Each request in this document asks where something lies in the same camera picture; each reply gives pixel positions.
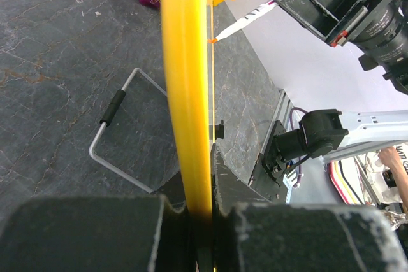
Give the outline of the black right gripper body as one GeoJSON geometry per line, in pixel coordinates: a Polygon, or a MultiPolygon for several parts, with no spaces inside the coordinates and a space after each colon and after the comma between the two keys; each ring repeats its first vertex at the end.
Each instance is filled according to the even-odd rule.
{"type": "Polygon", "coordinates": [[[325,41],[331,47],[352,43],[365,59],[407,58],[407,0],[366,0],[366,25],[352,40],[325,41]]]}

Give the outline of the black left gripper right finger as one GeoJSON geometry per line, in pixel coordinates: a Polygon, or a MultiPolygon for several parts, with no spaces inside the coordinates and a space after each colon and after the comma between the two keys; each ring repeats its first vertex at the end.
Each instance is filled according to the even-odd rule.
{"type": "Polygon", "coordinates": [[[406,271],[407,257],[373,207],[273,204],[211,150],[217,271],[406,271]]]}

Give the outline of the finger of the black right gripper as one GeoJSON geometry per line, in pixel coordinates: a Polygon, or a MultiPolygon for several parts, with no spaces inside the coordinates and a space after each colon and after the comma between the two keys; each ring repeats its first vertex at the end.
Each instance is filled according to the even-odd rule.
{"type": "Polygon", "coordinates": [[[366,0],[275,0],[290,17],[321,41],[348,41],[366,25],[366,0]]]}

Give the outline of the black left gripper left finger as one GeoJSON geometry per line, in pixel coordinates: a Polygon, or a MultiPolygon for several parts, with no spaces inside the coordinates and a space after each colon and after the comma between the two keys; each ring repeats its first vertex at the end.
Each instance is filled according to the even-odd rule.
{"type": "Polygon", "coordinates": [[[152,195],[40,197],[1,233],[2,271],[193,271],[180,175],[152,195]]]}

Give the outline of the white marker pen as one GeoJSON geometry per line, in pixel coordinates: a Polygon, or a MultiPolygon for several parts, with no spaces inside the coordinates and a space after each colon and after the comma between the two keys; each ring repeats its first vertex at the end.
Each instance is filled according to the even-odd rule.
{"type": "Polygon", "coordinates": [[[235,23],[231,24],[224,30],[222,30],[215,38],[208,39],[209,43],[216,43],[222,39],[225,39],[232,34],[236,33],[237,31],[243,29],[244,27],[248,26],[255,20],[259,19],[260,17],[266,15],[268,12],[272,11],[277,6],[275,0],[268,0],[265,3],[262,3],[257,8],[253,9],[249,13],[245,14],[241,18],[239,18],[235,23]]]}

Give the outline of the yellow framed whiteboard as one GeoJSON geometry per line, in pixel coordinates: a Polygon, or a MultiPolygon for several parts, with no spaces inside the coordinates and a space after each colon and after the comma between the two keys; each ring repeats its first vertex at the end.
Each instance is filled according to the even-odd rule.
{"type": "Polygon", "coordinates": [[[211,218],[207,0],[161,0],[164,72],[189,213],[211,218]]]}

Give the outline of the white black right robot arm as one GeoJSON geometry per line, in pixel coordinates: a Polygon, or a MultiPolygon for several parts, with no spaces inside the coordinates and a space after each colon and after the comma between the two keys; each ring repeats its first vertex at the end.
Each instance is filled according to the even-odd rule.
{"type": "MultiPolygon", "coordinates": [[[[331,47],[352,43],[364,71],[384,69],[384,79],[407,92],[407,0],[274,0],[304,29],[331,47]]],[[[297,129],[273,132],[263,156],[268,174],[294,160],[301,165],[359,143],[407,139],[407,112],[348,113],[314,110],[297,129]]]]}

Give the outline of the distant person hand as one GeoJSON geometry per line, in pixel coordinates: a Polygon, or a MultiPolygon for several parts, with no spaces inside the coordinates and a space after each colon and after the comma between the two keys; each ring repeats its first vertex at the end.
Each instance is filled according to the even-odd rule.
{"type": "Polygon", "coordinates": [[[404,167],[395,147],[382,149],[379,153],[379,160],[392,172],[403,171],[404,167]]]}

